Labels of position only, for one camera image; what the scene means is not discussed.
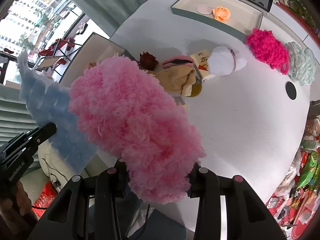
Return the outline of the light blue chenille mat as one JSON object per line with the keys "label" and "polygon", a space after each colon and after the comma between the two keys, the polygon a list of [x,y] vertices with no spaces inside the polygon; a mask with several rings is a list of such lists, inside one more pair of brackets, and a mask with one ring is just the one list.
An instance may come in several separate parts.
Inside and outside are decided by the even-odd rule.
{"label": "light blue chenille mat", "polygon": [[25,50],[17,58],[17,68],[21,75],[20,97],[27,110],[38,126],[49,122],[56,125],[56,133],[49,138],[51,146],[72,171],[81,173],[95,156],[97,146],[86,141],[77,128],[76,116],[68,110],[70,89],[30,69]]}

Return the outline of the light pink fluffy pompom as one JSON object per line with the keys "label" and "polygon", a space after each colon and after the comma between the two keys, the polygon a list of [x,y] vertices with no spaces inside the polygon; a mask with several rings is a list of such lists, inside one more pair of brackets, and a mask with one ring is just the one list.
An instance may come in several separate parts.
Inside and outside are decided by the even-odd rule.
{"label": "light pink fluffy pompom", "polygon": [[78,130],[126,164],[140,199],[168,204],[186,196],[188,174],[206,155],[202,137],[153,75],[115,55],[85,70],[69,94]]}

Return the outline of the tan knitted sock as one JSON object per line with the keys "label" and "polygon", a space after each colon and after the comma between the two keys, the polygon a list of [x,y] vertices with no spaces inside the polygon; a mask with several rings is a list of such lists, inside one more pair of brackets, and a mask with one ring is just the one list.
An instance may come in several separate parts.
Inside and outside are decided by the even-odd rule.
{"label": "tan knitted sock", "polygon": [[181,96],[191,96],[196,83],[195,69],[187,65],[173,66],[160,72],[147,70],[147,73],[153,75],[166,92]]}

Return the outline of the white cloth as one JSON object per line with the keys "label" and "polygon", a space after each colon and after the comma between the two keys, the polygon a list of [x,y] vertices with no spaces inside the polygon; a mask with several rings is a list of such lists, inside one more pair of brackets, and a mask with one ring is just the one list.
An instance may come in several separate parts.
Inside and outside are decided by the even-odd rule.
{"label": "white cloth", "polygon": [[208,57],[207,64],[207,70],[210,74],[225,76],[244,68],[247,60],[228,47],[218,46],[213,49],[210,57]]}

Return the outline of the snack packages pile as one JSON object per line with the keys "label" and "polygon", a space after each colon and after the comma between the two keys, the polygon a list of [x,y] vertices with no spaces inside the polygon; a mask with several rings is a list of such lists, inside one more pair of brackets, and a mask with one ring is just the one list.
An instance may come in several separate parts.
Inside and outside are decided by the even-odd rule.
{"label": "snack packages pile", "polygon": [[310,103],[297,153],[266,203],[286,239],[299,239],[319,208],[319,101]]}

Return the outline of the large grey storage box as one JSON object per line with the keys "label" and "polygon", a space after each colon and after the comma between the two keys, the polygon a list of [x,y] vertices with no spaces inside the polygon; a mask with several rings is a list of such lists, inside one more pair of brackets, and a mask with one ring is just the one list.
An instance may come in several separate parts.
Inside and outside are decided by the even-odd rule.
{"label": "large grey storage box", "polygon": [[97,33],[92,33],[69,63],[59,84],[70,87],[75,79],[83,75],[89,63],[98,63],[116,54],[135,61],[126,49]]}

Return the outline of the black table grommet hole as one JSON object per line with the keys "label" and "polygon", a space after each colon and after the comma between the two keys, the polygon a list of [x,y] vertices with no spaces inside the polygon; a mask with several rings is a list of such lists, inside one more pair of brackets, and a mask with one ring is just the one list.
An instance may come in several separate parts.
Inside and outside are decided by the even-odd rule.
{"label": "black table grommet hole", "polygon": [[287,93],[287,96],[291,99],[291,100],[295,100],[296,97],[297,97],[297,91],[296,91],[296,87],[295,85],[288,81],[286,84],[285,84],[285,90],[286,90],[286,93]]}

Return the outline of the yellow brown small sock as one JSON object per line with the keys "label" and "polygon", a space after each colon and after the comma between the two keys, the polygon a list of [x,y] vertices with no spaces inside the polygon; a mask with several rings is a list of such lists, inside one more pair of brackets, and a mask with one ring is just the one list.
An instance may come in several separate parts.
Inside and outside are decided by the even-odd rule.
{"label": "yellow brown small sock", "polygon": [[200,94],[202,90],[202,83],[195,83],[192,85],[192,88],[191,88],[191,94],[188,96],[188,97],[196,97]]}

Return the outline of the dark red fabric rose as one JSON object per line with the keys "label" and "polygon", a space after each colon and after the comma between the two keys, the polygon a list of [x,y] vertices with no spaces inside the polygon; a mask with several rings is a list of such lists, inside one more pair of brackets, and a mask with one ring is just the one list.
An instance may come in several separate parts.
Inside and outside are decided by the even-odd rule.
{"label": "dark red fabric rose", "polygon": [[141,68],[154,71],[159,62],[156,60],[156,57],[148,52],[143,52],[140,54],[139,65]]}

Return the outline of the pale green yarn ball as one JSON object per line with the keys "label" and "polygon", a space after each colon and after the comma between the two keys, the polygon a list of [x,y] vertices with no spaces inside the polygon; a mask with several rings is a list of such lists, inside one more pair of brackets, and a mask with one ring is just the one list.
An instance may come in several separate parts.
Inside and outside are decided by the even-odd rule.
{"label": "pale green yarn ball", "polygon": [[296,42],[288,42],[285,48],[290,58],[288,76],[301,86],[311,85],[317,75],[317,60],[312,50]]}

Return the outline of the magenta fluffy yarn ball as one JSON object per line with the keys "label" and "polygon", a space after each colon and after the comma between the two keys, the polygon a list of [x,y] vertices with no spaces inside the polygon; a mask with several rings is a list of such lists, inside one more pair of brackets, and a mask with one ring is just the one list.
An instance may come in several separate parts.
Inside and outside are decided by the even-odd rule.
{"label": "magenta fluffy yarn ball", "polygon": [[255,58],[271,69],[276,69],[283,75],[289,73],[289,52],[285,46],[275,38],[271,30],[260,30],[254,28],[252,33],[245,39],[245,44]]}

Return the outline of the orange fabric flower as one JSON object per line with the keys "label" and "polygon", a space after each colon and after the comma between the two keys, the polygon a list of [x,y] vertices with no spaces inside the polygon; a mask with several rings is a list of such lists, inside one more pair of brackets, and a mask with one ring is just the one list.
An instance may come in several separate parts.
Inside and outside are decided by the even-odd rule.
{"label": "orange fabric flower", "polygon": [[215,7],[213,8],[214,19],[220,22],[226,22],[231,16],[231,12],[226,7]]}

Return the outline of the shallow grey tray box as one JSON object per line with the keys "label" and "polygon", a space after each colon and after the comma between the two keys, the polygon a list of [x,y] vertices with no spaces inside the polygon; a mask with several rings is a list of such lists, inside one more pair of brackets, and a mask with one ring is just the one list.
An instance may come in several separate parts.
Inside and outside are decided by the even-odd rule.
{"label": "shallow grey tray box", "polygon": [[242,42],[259,29],[263,13],[239,0],[178,0],[172,13],[215,27]]}

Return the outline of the round pink pad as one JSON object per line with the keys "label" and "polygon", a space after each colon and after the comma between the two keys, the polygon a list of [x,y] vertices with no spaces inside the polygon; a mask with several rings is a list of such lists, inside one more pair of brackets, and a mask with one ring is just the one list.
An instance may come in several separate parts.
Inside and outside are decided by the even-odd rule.
{"label": "round pink pad", "polygon": [[211,7],[208,7],[206,5],[201,5],[197,7],[197,12],[201,15],[210,15],[213,13],[213,9]]}

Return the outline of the green potted plant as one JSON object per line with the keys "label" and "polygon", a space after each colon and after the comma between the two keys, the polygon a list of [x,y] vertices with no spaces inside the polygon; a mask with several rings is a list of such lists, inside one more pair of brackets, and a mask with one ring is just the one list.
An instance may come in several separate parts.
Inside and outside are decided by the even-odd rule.
{"label": "green potted plant", "polygon": [[284,0],[284,2],[287,2],[294,15],[302,18],[311,29],[316,26],[313,18],[300,0]]}

